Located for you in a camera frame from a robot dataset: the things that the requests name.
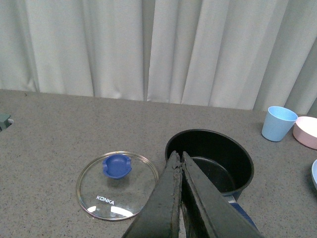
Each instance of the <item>plastic cup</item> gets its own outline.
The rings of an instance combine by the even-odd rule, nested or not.
[[[269,107],[264,120],[262,135],[270,141],[281,141],[292,128],[297,118],[296,113],[287,108]]]

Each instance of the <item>black pot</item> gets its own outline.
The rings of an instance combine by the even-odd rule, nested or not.
[[[173,136],[166,145],[165,159],[186,151],[222,193],[238,199],[251,182],[254,166],[248,152],[226,135],[211,130],[191,129]]]

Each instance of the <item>curtain fold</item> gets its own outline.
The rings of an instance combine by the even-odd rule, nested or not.
[[[0,88],[317,116],[317,1],[2,0]]]

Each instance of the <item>pot lid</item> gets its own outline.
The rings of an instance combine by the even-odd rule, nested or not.
[[[106,160],[114,156],[128,158],[129,171],[122,178],[106,172]],[[156,168],[145,157],[127,151],[110,152],[94,159],[82,171],[76,185],[77,198],[82,208],[96,218],[124,220],[141,211],[158,178]]]

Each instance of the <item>speckled countertop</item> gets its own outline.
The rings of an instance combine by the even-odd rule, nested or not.
[[[223,133],[250,154],[255,174],[239,198],[266,237],[317,234],[317,191],[311,166],[317,151],[290,131],[281,142],[261,136],[265,112],[0,90],[0,112],[13,125],[0,133],[0,237],[121,237],[132,219],[90,217],[76,182],[99,155],[131,151],[160,174],[176,133]]]

